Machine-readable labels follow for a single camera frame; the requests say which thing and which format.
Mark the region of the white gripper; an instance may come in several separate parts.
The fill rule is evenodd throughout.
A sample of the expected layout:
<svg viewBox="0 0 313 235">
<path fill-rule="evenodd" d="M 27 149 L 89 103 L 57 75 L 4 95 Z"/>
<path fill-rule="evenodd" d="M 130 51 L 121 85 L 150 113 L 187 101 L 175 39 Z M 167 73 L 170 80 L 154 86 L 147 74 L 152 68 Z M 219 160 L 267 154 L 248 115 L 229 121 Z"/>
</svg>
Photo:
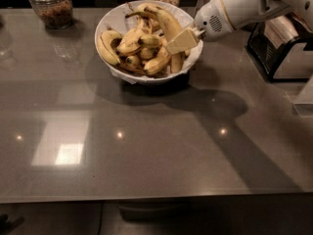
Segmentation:
<svg viewBox="0 0 313 235">
<path fill-rule="evenodd" d="M 194 24 L 207 42 L 216 41 L 248 24 L 277 18 L 291 11 L 291 7 L 278 0 L 210 0 L 196 13 Z M 187 27 L 166 45 L 171 55 L 198 46 L 195 31 Z"/>
</svg>

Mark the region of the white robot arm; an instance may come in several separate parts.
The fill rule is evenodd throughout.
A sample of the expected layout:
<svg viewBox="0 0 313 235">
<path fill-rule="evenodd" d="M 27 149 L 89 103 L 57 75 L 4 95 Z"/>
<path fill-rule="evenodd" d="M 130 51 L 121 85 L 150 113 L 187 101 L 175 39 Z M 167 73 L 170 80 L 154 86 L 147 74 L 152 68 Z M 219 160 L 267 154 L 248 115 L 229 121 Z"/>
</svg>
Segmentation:
<svg viewBox="0 0 313 235">
<path fill-rule="evenodd" d="M 210 0 L 194 20 L 165 45 L 170 54 L 196 47 L 201 39 L 215 41 L 247 24 L 265 22 L 292 11 L 313 26 L 313 0 Z"/>
</svg>

